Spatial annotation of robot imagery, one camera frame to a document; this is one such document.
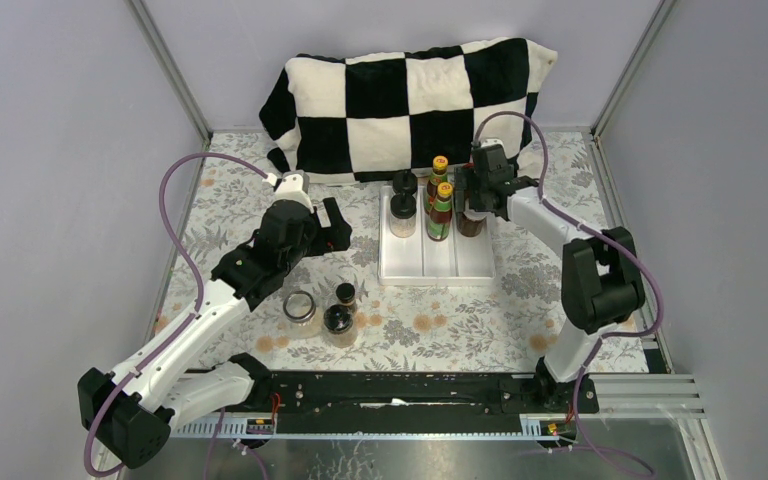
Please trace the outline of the black spout lid shaker jar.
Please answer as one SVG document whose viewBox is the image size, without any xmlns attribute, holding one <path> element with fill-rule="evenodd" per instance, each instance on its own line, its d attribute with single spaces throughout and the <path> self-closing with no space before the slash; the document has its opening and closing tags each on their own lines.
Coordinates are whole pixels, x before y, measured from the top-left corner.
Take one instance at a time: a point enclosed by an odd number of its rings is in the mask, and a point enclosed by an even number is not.
<svg viewBox="0 0 768 480">
<path fill-rule="evenodd" d="M 401 170 L 394 174 L 391 186 L 395 195 L 413 197 L 418 191 L 418 179 L 411 170 Z"/>
</svg>

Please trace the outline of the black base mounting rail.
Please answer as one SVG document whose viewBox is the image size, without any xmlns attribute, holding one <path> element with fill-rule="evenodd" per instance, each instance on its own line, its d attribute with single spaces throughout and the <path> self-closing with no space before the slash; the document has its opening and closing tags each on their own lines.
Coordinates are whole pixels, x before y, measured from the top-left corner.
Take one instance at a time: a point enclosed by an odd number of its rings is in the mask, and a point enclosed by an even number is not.
<svg viewBox="0 0 768 480">
<path fill-rule="evenodd" d="M 280 434 L 507 434 L 522 415 L 595 414 L 595 386 L 510 373 L 270 370 L 248 353 L 231 363 L 254 381 L 233 413 L 263 413 Z"/>
</svg>

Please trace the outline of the yellow cap sauce bottle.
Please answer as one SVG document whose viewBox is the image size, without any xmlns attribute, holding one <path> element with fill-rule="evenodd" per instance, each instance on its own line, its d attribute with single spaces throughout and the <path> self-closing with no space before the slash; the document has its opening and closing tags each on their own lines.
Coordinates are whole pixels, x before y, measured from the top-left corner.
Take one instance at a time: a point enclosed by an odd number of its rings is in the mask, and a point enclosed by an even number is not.
<svg viewBox="0 0 768 480">
<path fill-rule="evenodd" d="M 441 182 L 431 198 L 426 234 L 432 241 L 441 242 L 449 236 L 453 216 L 453 192 L 451 183 Z"/>
<path fill-rule="evenodd" d="M 430 213 L 440 183 L 448 181 L 448 158 L 443 155 L 435 156 L 432 160 L 432 170 L 428 177 L 423 195 L 423 207 L 426 214 Z"/>
</svg>

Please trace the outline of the black perforated lid spice jar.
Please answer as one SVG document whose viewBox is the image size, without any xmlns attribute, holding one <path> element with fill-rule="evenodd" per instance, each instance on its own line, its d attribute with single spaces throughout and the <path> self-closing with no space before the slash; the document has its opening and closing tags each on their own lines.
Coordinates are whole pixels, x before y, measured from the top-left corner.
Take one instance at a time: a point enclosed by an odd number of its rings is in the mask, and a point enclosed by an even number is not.
<svg viewBox="0 0 768 480">
<path fill-rule="evenodd" d="M 352 310 L 341 304 L 328 307 L 324 313 L 325 338 L 337 348 L 351 347 L 357 339 L 357 328 Z"/>
</svg>

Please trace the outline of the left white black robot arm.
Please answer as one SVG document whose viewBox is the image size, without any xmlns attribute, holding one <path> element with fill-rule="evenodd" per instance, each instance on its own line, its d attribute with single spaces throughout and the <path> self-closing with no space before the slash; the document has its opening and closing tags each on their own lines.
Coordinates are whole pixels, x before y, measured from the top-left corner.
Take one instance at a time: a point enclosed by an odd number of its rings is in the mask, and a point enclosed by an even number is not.
<svg viewBox="0 0 768 480">
<path fill-rule="evenodd" d="M 222 407 L 240 404 L 256 411 L 267 404 L 266 368 L 249 354 L 237 354 L 187 381 L 181 376 L 232 323 L 280 290 L 302 259 L 350 247 L 352 227 L 336 199 L 324 199 L 323 206 L 328 226 L 322 226 L 314 206 L 275 200 L 251 239 L 223 255 L 209 278 L 197 279 L 197 296 L 188 310 L 112 370 L 91 368 L 79 379 L 89 474 L 101 477 L 119 470 L 94 467 L 95 443 L 116 456 L 121 467 L 135 469 L 183 425 Z"/>
</svg>

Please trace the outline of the black and white checkered pillow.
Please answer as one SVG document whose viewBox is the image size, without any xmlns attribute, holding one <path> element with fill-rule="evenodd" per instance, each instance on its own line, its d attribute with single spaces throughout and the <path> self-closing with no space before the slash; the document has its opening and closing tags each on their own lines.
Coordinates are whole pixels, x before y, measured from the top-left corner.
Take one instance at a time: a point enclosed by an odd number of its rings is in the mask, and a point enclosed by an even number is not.
<svg viewBox="0 0 768 480">
<path fill-rule="evenodd" d="M 498 139 L 516 162 L 531 142 L 525 118 L 556 65 L 554 50 L 497 38 L 417 52 L 288 60 L 259 112 L 281 172 L 314 183 L 383 181 L 467 163 L 475 139 Z"/>
</svg>

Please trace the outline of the white divided organizer tray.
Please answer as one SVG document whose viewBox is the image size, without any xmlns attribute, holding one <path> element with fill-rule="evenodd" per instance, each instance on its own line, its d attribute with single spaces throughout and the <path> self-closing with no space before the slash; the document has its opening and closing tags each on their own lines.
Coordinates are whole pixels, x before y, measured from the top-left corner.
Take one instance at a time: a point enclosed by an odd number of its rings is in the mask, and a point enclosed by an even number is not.
<svg viewBox="0 0 768 480">
<path fill-rule="evenodd" d="M 428 238 L 425 218 L 417 217 L 415 232 L 406 238 L 390 229 L 393 189 L 380 190 L 378 280 L 384 286 L 489 286 L 496 277 L 492 236 L 497 221 L 489 219 L 475 237 L 453 230 L 447 239 Z"/>
</svg>

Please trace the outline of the floral patterned table mat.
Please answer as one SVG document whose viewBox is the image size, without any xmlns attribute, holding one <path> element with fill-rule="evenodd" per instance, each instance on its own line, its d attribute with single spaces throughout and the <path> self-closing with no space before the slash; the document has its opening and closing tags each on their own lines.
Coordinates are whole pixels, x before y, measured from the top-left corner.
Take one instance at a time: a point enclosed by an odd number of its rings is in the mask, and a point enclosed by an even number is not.
<svg viewBox="0 0 768 480">
<path fill-rule="evenodd" d="M 200 171 L 183 242 L 208 274 L 221 256 L 248 239 L 271 204 L 268 187 L 249 171 L 269 170 L 272 143 L 262 133 L 220 133 Z M 529 372 L 553 347 L 564 323 L 561 264 L 534 235 L 507 222 L 493 231 L 496 275 L 484 287 L 394 287 L 378 280 L 380 186 L 315 185 L 314 199 L 333 197 L 353 229 L 351 247 L 307 259 L 287 277 L 285 292 L 311 293 L 321 308 L 336 287 L 353 285 L 358 336 L 347 347 L 289 330 L 284 296 L 272 295 L 228 327 L 196 360 L 207 369 L 250 353 L 272 369 Z"/>
</svg>

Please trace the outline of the small black pepper bottle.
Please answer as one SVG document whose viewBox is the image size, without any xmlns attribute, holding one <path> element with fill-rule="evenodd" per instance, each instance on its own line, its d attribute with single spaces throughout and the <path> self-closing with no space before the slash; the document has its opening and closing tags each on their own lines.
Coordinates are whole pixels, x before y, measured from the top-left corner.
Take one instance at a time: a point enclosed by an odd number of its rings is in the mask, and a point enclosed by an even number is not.
<svg viewBox="0 0 768 480">
<path fill-rule="evenodd" d="M 357 291 L 351 283 L 341 283 L 335 290 L 336 299 L 340 308 L 354 315 L 357 311 Z"/>
</svg>

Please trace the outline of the glass jar with metal lid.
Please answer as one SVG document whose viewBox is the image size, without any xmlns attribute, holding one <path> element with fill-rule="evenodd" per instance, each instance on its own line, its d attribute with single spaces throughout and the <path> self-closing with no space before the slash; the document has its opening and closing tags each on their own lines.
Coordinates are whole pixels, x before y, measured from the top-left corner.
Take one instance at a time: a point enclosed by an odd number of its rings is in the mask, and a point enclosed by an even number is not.
<svg viewBox="0 0 768 480">
<path fill-rule="evenodd" d="M 285 330 L 293 340 L 319 336 L 323 328 L 323 311 L 311 293 L 296 290 L 289 293 L 282 304 Z"/>
</svg>

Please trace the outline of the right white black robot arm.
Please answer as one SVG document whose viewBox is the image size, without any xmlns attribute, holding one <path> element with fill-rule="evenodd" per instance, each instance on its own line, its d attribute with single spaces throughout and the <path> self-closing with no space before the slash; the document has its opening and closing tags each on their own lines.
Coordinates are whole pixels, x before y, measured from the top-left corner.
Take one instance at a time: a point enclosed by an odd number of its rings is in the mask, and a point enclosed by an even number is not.
<svg viewBox="0 0 768 480">
<path fill-rule="evenodd" d="M 541 183 L 519 177 L 497 140 L 476 142 L 455 175 L 454 208 L 495 216 L 526 229 L 561 260 L 561 304 L 567 317 L 557 343 L 537 363 L 533 397 L 557 412 L 579 389 L 578 375 L 597 343 L 640 308 L 645 293 L 632 262 L 634 242 L 622 227 L 588 232 L 586 224 L 550 205 Z"/>
</svg>

